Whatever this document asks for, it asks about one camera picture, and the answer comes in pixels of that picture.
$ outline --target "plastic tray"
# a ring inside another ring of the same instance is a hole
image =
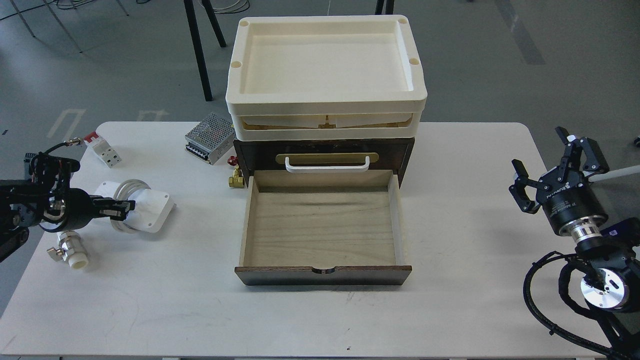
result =
[[[227,104],[238,139],[415,134],[427,92],[406,17],[248,17]]]

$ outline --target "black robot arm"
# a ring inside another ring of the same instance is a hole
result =
[[[80,162],[49,153],[80,143],[76,138],[45,152],[28,153],[25,180],[0,180],[0,261],[26,242],[31,226],[40,225],[51,233],[75,230],[94,218],[122,221],[135,208],[133,200],[88,195],[70,187],[71,175],[80,169]]]
[[[609,166],[596,141],[569,135],[562,127],[557,127],[556,133],[564,144],[564,154],[558,166],[540,176],[538,181],[533,181],[529,179],[524,164],[513,160],[516,176],[509,192],[523,212],[535,213],[542,208],[556,235],[573,238],[576,254],[550,253],[534,263],[525,278],[525,302],[536,319],[552,334],[559,334],[610,359],[639,360],[640,264],[633,247],[640,244],[640,220],[632,218],[600,230],[608,216],[591,190],[588,179],[594,174],[608,172]],[[583,154],[585,160],[581,166]],[[527,186],[536,189],[535,200],[527,196]],[[559,279],[561,298],[576,313],[596,320],[611,342],[611,348],[564,331],[541,315],[533,304],[530,294],[533,274],[541,266],[558,259],[567,261]],[[574,270],[584,273],[580,289],[588,307],[577,305],[568,296],[570,274]]]

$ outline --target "table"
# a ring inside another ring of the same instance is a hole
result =
[[[88,151],[72,186],[92,192],[135,177],[170,193],[177,208],[156,234],[116,233],[104,219],[78,230],[92,261],[86,270],[52,261],[45,250],[54,234],[45,234],[0,321],[3,354],[594,356],[549,336],[522,300],[531,263],[573,248],[542,214],[521,213],[508,192],[512,158],[532,176],[545,171],[525,126],[420,124],[401,187],[413,265],[403,286],[247,287],[234,273],[247,190],[227,186],[227,157],[210,166],[183,150],[195,124],[98,128],[123,161],[109,169]],[[558,271],[536,275],[539,307],[606,344],[557,296]]]

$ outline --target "drawer front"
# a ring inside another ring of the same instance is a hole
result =
[[[336,266],[319,270],[311,266],[237,266],[245,285],[402,285],[410,265]]]
[[[402,178],[413,149],[414,138],[367,139],[367,140],[301,140],[272,142],[234,141],[239,165],[245,178],[249,178],[256,170],[284,170],[283,154],[348,154],[373,153],[378,159],[371,162],[369,169],[393,170]],[[362,163],[325,163],[326,166],[361,165]],[[318,163],[298,164],[318,165]]]

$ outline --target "drawer handle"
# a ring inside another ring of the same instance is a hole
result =
[[[336,166],[299,167],[299,166],[291,165],[289,163],[288,156],[284,159],[284,167],[287,169],[288,172],[306,173],[306,174],[309,174],[309,173],[317,174],[317,173],[327,173],[327,172],[365,172],[369,169],[369,164],[370,164],[370,161],[368,156],[365,156],[363,165],[345,166],[345,167],[336,167]]]

